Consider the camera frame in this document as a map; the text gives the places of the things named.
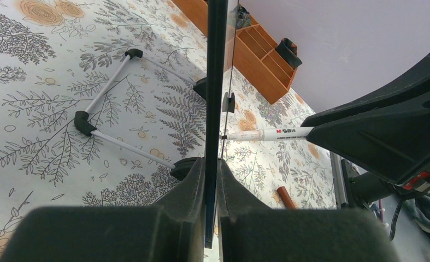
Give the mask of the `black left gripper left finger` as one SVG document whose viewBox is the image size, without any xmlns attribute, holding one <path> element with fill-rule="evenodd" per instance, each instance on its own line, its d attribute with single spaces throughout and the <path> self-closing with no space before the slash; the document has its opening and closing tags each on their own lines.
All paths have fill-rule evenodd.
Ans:
<svg viewBox="0 0 430 262">
<path fill-rule="evenodd" d="M 149 206 L 40 207 L 17 226 L 1 261 L 202 261 L 204 158 Z"/>
</svg>

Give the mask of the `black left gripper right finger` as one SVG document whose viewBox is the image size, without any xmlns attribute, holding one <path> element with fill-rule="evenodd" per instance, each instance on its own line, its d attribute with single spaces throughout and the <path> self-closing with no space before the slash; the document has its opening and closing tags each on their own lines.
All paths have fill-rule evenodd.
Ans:
<svg viewBox="0 0 430 262">
<path fill-rule="evenodd" d="M 398 261 L 367 211 L 273 209 L 217 166 L 221 261 Z"/>
</svg>

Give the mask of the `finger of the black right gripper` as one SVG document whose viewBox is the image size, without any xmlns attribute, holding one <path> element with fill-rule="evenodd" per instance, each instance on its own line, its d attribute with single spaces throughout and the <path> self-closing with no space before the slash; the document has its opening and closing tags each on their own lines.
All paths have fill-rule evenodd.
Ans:
<svg viewBox="0 0 430 262">
<path fill-rule="evenodd" d="M 301 126 L 316 127 L 374 109 L 396 105 L 429 91 L 430 53 L 388 84 L 351 102 L 309 116 Z"/>
<path fill-rule="evenodd" d="M 308 141 L 332 151 L 391 184 L 426 172 L 430 178 L 430 108 L 396 105 L 330 120 L 307 117 Z"/>
</svg>

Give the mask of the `dark red marker cap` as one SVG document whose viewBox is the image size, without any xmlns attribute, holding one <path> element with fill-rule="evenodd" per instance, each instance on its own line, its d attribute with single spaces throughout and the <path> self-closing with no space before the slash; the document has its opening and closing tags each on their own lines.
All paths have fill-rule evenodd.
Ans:
<svg viewBox="0 0 430 262">
<path fill-rule="evenodd" d="M 296 210 L 298 209 L 298 205 L 296 204 L 296 202 L 290 197 L 288 191 L 286 190 L 286 188 L 284 186 L 279 187 L 277 190 L 277 193 L 282 201 L 282 203 L 284 204 L 284 206 L 287 209 L 291 209 L 291 210 Z"/>
</svg>

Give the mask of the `small whiteboard black frame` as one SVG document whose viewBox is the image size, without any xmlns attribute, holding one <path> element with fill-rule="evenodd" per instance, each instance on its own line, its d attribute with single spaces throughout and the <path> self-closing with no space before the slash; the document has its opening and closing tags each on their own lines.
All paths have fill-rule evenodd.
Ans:
<svg viewBox="0 0 430 262">
<path fill-rule="evenodd" d="M 212 247 L 224 74 L 216 69 L 208 63 L 200 89 L 207 103 L 204 157 L 177 162 L 172 175 L 179 184 L 151 206 L 75 208 L 72 235 L 85 255 L 182 256 Z"/>
</svg>

